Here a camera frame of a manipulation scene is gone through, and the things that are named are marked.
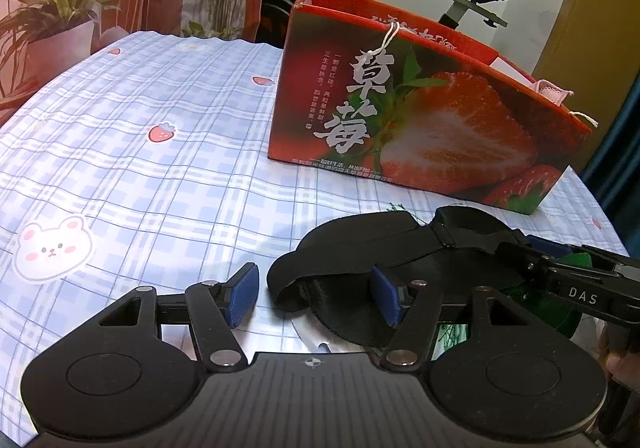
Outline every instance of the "wooden door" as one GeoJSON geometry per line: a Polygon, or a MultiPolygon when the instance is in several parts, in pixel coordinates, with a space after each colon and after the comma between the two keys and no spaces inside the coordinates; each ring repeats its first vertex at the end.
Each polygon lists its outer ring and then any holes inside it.
{"type": "Polygon", "coordinates": [[[534,70],[575,95],[565,105],[600,125],[572,162],[581,171],[640,70],[640,0],[564,0],[534,70]]]}

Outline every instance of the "blue finger pad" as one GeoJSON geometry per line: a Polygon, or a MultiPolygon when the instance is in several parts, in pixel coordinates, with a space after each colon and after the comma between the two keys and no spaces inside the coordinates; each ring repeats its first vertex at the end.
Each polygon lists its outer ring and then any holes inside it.
{"type": "Polygon", "coordinates": [[[545,238],[534,237],[533,235],[527,235],[527,240],[530,241],[531,247],[541,253],[550,254],[554,258],[561,258],[573,253],[571,248],[563,243],[557,243],[545,238]]]}
{"type": "Polygon", "coordinates": [[[226,323],[235,328],[242,322],[244,316],[255,305],[258,299],[258,289],[260,287],[260,274],[258,266],[252,264],[246,274],[240,279],[231,290],[229,305],[226,307],[226,323]]]}
{"type": "Polygon", "coordinates": [[[399,325],[402,321],[402,308],[398,288],[377,267],[371,269],[371,296],[382,313],[387,325],[399,325]]]}

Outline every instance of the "blue fabric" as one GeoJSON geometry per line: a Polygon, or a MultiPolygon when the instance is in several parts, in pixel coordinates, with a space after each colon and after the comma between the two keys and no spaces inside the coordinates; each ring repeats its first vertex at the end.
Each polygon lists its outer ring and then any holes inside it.
{"type": "Polygon", "coordinates": [[[544,238],[527,235],[533,249],[542,251],[542,253],[550,254],[554,258],[562,258],[571,254],[571,248],[565,244],[554,242],[553,240],[545,240],[544,238]]]}
{"type": "Polygon", "coordinates": [[[387,325],[395,327],[402,321],[398,288],[378,266],[371,269],[371,295],[387,325]]]}
{"type": "Polygon", "coordinates": [[[254,266],[242,277],[231,290],[231,298],[226,308],[226,322],[230,327],[238,327],[249,309],[258,300],[258,289],[260,287],[260,273],[258,266],[254,266]]]}
{"type": "Polygon", "coordinates": [[[629,254],[640,258],[640,74],[582,180],[629,254]]]}

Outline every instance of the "circular pad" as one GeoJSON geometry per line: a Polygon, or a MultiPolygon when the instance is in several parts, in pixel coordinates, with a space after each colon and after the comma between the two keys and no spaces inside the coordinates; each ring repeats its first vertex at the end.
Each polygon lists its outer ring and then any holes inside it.
{"type": "Polygon", "coordinates": [[[112,396],[131,388],[140,379],[140,364],[122,354],[94,354],[76,361],[66,380],[89,396],[112,396]]]}
{"type": "Polygon", "coordinates": [[[607,383],[589,354],[551,329],[491,330],[444,352],[431,369],[431,389],[451,418],[510,442],[554,440],[590,425],[607,383]]]}

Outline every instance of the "hand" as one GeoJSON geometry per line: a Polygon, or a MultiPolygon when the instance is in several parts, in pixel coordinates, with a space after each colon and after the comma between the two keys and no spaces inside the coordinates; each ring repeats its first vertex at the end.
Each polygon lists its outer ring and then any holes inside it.
{"type": "Polygon", "coordinates": [[[615,380],[640,392],[640,354],[610,352],[605,367],[615,380]]]}
{"type": "Polygon", "coordinates": [[[602,368],[615,380],[640,392],[640,354],[625,351],[609,351],[609,330],[602,332],[598,341],[598,360],[602,368]]]}

